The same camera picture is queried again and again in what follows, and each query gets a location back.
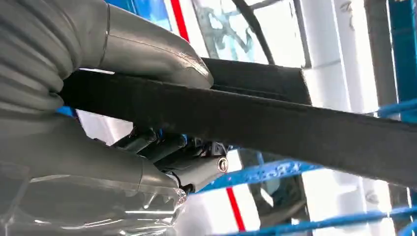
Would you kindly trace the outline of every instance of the gray pipe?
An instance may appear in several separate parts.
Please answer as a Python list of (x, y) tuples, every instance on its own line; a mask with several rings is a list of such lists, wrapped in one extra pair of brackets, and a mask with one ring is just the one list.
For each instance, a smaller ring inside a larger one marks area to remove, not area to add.
[(212, 77), (190, 45), (102, 0), (1, 0), (0, 9), (0, 161), (36, 177), (175, 187), (147, 160), (88, 139), (55, 110), (63, 79), (79, 67), (208, 89)]

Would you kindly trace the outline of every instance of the blue panel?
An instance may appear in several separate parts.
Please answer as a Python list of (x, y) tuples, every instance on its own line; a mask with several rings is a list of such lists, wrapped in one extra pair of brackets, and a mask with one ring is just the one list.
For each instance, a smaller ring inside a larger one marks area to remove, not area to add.
[(138, 15), (172, 31), (164, 0), (134, 0)]
[(248, 167), (240, 171), (227, 173), (204, 187), (200, 192), (244, 183), (259, 183), (274, 178), (295, 176), (319, 168), (321, 166), (293, 160), (269, 162), (264, 165)]
[[(417, 98), (416, 29), (413, 2), (389, 0), (398, 100)], [(417, 113), (402, 114), (403, 121), (417, 122)]]
[(106, 0), (106, 2), (137, 14), (133, 0)]

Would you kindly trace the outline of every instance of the machine part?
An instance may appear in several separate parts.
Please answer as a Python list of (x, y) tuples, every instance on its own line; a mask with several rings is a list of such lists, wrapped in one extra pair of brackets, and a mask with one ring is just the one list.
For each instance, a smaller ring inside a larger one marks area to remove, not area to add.
[(187, 198), (178, 188), (69, 175), (30, 178), (27, 168), (1, 162), (0, 182), (8, 190), (1, 199), (11, 197), (0, 201), (0, 234), (9, 236), (120, 236), (150, 233), (155, 225), (169, 229)]
[(187, 138), (184, 135), (177, 134), (171, 137), (166, 138), (164, 141), (155, 145), (153, 147), (149, 147), (139, 154), (145, 156), (149, 159), (152, 163), (155, 163), (164, 157), (180, 150), (181, 148), (187, 145)]
[(1, 159), (35, 177), (176, 187), (146, 159), (90, 140), (74, 119), (56, 114), (56, 93), (79, 67), (208, 89), (212, 77), (191, 46), (103, 0), (0, 1), (0, 8)]
[(132, 153), (138, 153), (155, 141), (156, 134), (153, 130), (148, 129), (145, 132), (140, 132), (137, 127), (133, 127), (130, 134), (115, 142), (112, 146)]
[(226, 157), (222, 157), (217, 162), (217, 169), (220, 173), (226, 173), (229, 168), (229, 162)]
[[(417, 186), (413, 124), (139, 78), (121, 84), (117, 75), (74, 76), (65, 84), (77, 91), (65, 96), (74, 108)], [(106, 98), (110, 91), (114, 96)]]
[(218, 158), (204, 157), (181, 161), (176, 165), (171, 165), (169, 169), (170, 172), (175, 173), (183, 187), (192, 184), (194, 192), (198, 192), (207, 184), (226, 173), (228, 166), (228, 160), (221, 156)]

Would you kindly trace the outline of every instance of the clear plastic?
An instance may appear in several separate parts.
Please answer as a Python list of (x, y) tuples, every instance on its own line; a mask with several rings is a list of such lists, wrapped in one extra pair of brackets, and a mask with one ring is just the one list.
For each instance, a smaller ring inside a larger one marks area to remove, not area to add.
[(181, 189), (78, 176), (30, 178), (0, 162), (0, 235), (175, 235)]

